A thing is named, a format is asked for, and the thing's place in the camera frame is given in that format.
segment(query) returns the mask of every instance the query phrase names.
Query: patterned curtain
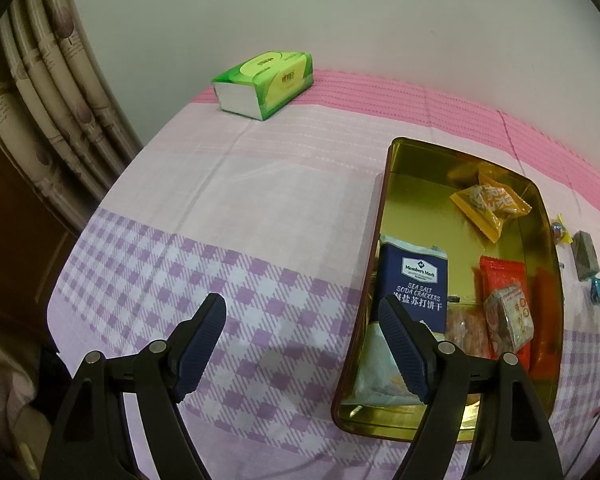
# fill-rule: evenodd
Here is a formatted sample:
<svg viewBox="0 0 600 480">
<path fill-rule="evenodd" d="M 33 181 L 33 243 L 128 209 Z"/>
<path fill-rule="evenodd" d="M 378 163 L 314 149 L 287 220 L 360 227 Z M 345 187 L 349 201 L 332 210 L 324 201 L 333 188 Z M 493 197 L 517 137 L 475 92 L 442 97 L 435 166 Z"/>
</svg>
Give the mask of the patterned curtain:
<svg viewBox="0 0 600 480">
<path fill-rule="evenodd" d="M 0 147 L 77 231 L 138 154 L 85 52 L 69 0 L 14 0 L 0 20 Z"/>
</svg>

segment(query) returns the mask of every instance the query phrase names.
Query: gold tin tray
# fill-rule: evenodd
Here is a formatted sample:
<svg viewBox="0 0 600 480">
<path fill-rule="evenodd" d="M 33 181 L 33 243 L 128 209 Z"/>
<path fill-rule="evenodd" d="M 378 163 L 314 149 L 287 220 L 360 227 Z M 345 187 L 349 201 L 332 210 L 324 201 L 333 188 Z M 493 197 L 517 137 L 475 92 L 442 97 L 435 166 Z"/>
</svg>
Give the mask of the gold tin tray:
<svg viewBox="0 0 600 480">
<path fill-rule="evenodd" d="M 459 189 L 477 183 L 478 166 L 511 186 L 529 205 L 529 215 L 507 221 L 492 244 L 451 202 Z M 373 243 L 349 350 L 331 405 L 344 431 L 392 440 L 413 439 L 424 406 L 356 407 L 342 404 L 350 396 L 368 324 L 374 264 L 380 233 L 412 244 L 439 246 L 448 254 L 448 294 L 462 304 L 482 304 L 478 262 L 483 254 L 526 265 L 535 335 L 529 376 L 549 416 L 554 408 L 562 355 L 562 280 L 550 222 L 536 185 L 507 168 L 443 146 L 398 138 L 389 148 Z M 479 402 L 464 410 L 458 442 L 474 436 Z"/>
</svg>

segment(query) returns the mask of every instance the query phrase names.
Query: green tissue box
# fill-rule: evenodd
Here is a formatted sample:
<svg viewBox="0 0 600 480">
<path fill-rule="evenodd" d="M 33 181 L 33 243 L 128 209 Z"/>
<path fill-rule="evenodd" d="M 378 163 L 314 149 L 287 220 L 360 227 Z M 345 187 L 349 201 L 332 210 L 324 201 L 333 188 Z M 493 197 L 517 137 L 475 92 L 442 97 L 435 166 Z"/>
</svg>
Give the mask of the green tissue box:
<svg viewBox="0 0 600 480">
<path fill-rule="evenodd" d="M 306 52 L 265 52 L 214 78 L 220 108 L 263 121 L 314 82 Z"/>
</svg>

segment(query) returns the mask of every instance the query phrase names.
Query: cable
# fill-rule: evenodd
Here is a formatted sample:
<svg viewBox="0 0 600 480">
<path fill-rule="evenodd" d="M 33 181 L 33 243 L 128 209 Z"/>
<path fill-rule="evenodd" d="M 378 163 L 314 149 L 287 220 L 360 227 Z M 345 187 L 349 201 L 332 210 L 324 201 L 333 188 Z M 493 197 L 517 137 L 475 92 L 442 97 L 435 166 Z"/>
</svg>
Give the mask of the cable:
<svg viewBox="0 0 600 480">
<path fill-rule="evenodd" d="M 584 442 L 582 443 L 582 446 L 580 446 L 580 449 L 576 453 L 576 457 L 573 459 L 573 462 L 571 462 L 571 465 L 567 468 L 567 471 L 564 472 L 564 476 L 562 477 L 563 479 L 567 478 L 567 475 L 569 474 L 569 471 L 571 471 L 571 468 L 576 463 L 576 460 L 578 459 L 578 457 L 582 453 L 582 450 L 584 449 L 584 447 L 587 444 L 587 440 L 589 440 L 589 437 L 591 436 L 591 433 L 593 433 L 593 430 L 595 429 L 596 424 L 598 423 L 599 420 L 600 420 L 600 413 L 598 413 L 598 416 L 596 417 L 596 420 L 594 421 L 593 426 L 589 430 L 589 433 L 587 433 L 587 436 L 585 437 Z"/>
</svg>

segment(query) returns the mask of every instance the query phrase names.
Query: blue gripper pad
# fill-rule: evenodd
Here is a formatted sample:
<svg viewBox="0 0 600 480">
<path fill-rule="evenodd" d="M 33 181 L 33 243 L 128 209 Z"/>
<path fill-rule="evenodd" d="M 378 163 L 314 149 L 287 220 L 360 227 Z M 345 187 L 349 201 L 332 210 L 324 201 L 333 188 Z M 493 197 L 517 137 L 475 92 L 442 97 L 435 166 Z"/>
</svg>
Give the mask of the blue gripper pad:
<svg viewBox="0 0 600 480">
<path fill-rule="evenodd" d="M 226 321 L 226 306 L 219 294 L 209 295 L 191 320 L 182 324 L 196 324 L 188 344 L 182 349 L 177 363 L 178 380 L 173 387 L 176 402 L 195 391 L 206 364 L 218 343 Z"/>
<path fill-rule="evenodd" d="M 380 301 L 378 306 L 378 322 L 404 384 L 412 394 L 418 396 L 421 402 L 427 404 L 431 394 L 431 389 L 427 384 L 427 364 L 386 299 Z"/>
</svg>

